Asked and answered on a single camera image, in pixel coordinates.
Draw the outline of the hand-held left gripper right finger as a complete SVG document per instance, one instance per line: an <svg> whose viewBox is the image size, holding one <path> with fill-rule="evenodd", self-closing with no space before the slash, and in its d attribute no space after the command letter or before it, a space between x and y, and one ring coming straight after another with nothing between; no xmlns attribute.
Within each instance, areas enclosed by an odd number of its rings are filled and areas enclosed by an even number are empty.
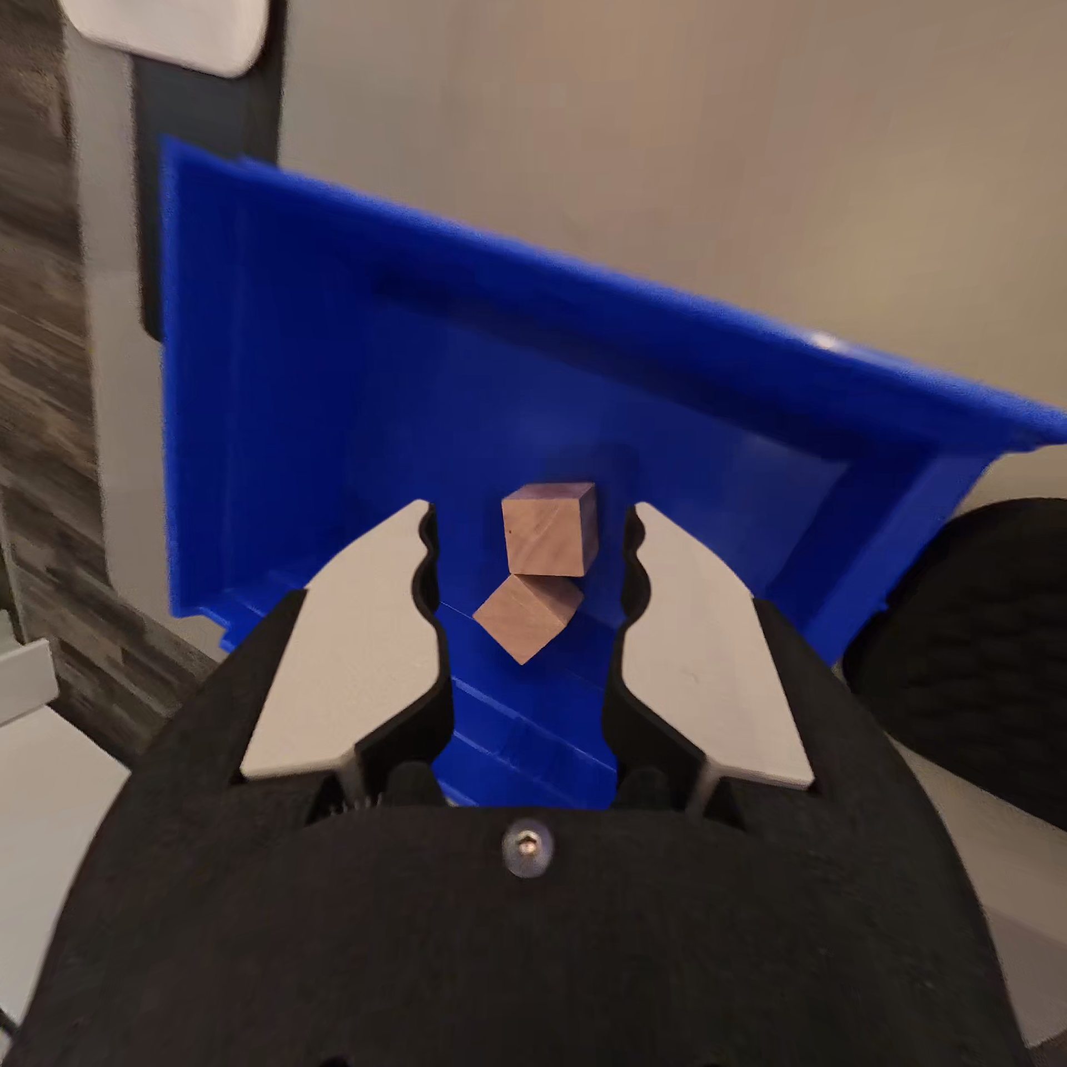
<svg viewBox="0 0 1067 1067"><path fill-rule="evenodd" d="M757 611L724 561L648 501L626 515L607 674L615 805L703 813L721 782L815 782Z"/></svg>

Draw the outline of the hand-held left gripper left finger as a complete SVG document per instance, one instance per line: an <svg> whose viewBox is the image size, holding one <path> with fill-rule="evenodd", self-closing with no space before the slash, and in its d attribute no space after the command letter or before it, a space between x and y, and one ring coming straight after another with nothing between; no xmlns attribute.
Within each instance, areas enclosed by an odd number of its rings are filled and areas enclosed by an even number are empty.
<svg viewBox="0 0 1067 1067"><path fill-rule="evenodd" d="M324 771L368 806L397 767L442 754L455 708L436 566L434 505L413 500L307 583L243 778Z"/></svg>

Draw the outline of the blue plastic bin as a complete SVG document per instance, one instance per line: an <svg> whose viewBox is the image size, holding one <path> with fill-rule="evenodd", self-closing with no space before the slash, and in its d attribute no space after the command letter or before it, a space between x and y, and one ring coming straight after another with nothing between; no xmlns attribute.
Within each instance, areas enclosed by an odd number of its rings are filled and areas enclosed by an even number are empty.
<svg viewBox="0 0 1067 1067"><path fill-rule="evenodd" d="M622 535L649 501L834 664L1004 455L1065 413L252 160L161 152L171 610L240 644L290 589L432 501L461 805L605 807ZM473 621L501 499L596 487L579 614L527 665Z"/></svg>

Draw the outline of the black textured pad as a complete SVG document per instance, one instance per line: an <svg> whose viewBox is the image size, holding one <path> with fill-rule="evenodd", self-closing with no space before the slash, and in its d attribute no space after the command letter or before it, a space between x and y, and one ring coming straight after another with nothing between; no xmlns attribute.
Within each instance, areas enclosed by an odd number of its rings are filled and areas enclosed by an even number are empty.
<svg viewBox="0 0 1067 1067"><path fill-rule="evenodd" d="M1066 828L1066 501L953 517L847 647L893 740Z"/></svg>

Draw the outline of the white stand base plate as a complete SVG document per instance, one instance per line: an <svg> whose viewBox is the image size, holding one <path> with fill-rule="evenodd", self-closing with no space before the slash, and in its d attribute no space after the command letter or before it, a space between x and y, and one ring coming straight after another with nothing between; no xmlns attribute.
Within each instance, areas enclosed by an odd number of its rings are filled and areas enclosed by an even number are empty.
<svg viewBox="0 0 1067 1067"><path fill-rule="evenodd" d="M61 1L86 39L126 54L234 79L260 57L268 1Z"/></svg>

